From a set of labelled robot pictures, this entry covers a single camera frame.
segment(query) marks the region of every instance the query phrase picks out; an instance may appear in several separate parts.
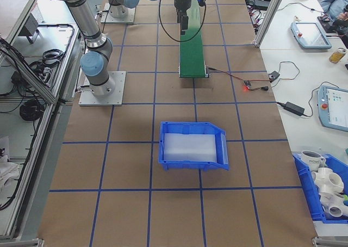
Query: blue plastic bin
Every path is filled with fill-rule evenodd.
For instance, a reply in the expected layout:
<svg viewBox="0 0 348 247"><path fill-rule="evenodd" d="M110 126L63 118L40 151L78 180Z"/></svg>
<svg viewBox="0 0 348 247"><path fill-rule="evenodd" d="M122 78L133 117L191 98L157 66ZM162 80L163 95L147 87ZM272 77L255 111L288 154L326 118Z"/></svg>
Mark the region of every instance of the blue plastic bin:
<svg viewBox="0 0 348 247"><path fill-rule="evenodd" d="M216 163L190 161L190 159L184 161L165 161L163 158L165 133L215 135ZM226 132L209 122L161 122L158 162L163 166L164 170L170 168L202 169L204 171L217 168L229 170Z"/></svg>
<svg viewBox="0 0 348 247"><path fill-rule="evenodd" d="M314 184L309 167L301 160L301 154L293 154L297 172L299 173L302 189L307 200L310 215L313 221L322 221L325 224L348 224L348 218L335 218L324 212L320 203L318 188ZM348 165L334 158L332 155L323 155L326 158L326 164L333 172L337 173L344 183L344 193L348 194Z"/></svg>

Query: white pvc pipe fitting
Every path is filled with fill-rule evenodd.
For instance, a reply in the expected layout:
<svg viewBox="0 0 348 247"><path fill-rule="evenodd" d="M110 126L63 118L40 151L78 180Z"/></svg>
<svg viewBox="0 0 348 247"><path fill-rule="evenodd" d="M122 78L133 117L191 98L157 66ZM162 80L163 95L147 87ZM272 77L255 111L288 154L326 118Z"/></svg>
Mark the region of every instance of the white pvc pipe fitting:
<svg viewBox="0 0 348 247"><path fill-rule="evenodd" d="M325 207L326 212L333 217L348 216L348 206L344 205L343 201L343 195L338 193L333 193L330 198L320 198L320 202Z"/></svg>
<svg viewBox="0 0 348 247"><path fill-rule="evenodd" d="M344 189L341 177L330 168L319 168L318 172L312 172L312 178L321 196L330 198L334 193L341 193Z"/></svg>

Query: table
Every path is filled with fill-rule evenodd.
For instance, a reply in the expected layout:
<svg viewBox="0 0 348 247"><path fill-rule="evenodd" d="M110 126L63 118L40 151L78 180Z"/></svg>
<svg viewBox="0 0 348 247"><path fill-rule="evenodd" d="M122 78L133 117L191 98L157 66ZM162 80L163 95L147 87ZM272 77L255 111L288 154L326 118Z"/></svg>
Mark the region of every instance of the table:
<svg viewBox="0 0 348 247"><path fill-rule="evenodd" d="M2 20L0 33L1 37L6 39L7 42L11 43L18 35L34 3L35 0L0 1L0 17Z"/></svg>
<svg viewBox="0 0 348 247"><path fill-rule="evenodd" d="M300 2L315 10L321 10L317 0L283 0L279 9L288 3ZM290 24L297 16L302 22L317 22L320 13L311 11L300 4L292 4L276 13L272 24L262 42L260 49L268 73L278 71L280 61L292 61L300 69L300 74L293 81L281 80L273 88L274 96L278 102L291 102L304 107L305 114L310 114L308 100L311 92L322 82L328 81L340 88L348 89L348 71L344 64L344 57L339 63L332 64L328 57L338 47L344 47L340 38L330 38L332 48L325 51L300 48L290 31ZM297 70L292 64L282 64L281 78L292 78ZM279 107L285 132L292 151L313 150L319 153L330 153L348 162L345 149L348 147L346 132L323 127L318 118L316 92L314 92L311 105L313 116L311 118L299 117ZM323 224L314 222L319 236L347 236L347 225Z"/></svg>

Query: power adapter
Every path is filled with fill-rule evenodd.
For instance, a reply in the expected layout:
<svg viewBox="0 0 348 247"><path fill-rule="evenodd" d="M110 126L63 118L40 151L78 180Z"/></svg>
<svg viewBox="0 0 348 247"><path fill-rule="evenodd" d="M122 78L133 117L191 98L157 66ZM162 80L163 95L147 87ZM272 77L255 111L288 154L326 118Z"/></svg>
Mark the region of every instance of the power adapter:
<svg viewBox="0 0 348 247"><path fill-rule="evenodd" d="M277 71L273 71L272 73L268 74L268 78L270 79L270 82L272 83L274 80L276 80L280 74Z"/></svg>
<svg viewBox="0 0 348 247"><path fill-rule="evenodd" d="M286 111L289 111L295 115L298 115L298 116L303 116L304 114L304 108L302 107L299 107L295 104L292 104L290 102L286 102L285 104L284 103L280 103L280 102L277 102L277 104L279 104L282 108L284 108Z"/></svg>

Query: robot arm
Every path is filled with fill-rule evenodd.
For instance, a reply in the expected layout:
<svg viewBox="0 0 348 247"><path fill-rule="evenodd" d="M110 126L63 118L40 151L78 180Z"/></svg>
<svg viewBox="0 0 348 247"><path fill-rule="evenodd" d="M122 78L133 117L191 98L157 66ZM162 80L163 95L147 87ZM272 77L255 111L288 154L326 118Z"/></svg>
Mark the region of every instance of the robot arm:
<svg viewBox="0 0 348 247"><path fill-rule="evenodd" d="M180 23L180 33L185 35L185 31L188 29L189 18L187 16L187 10L191 7L192 0L174 0L174 6L177 13L177 23ZM198 0L201 7L206 4L206 0Z"/></svg>
<svg viewBox="0 0 348 247"><path fill-rule="evenodd" d="M80 64L82 71L90 82L91 91L96 96L111 94L114 91L115 83L107 71L108 61L113 51L110 39L100 31L86 0L61 1L65 1L68 6L90 50L82 56ZM127 2L127 0L115 1L118 3Z"/></svg>

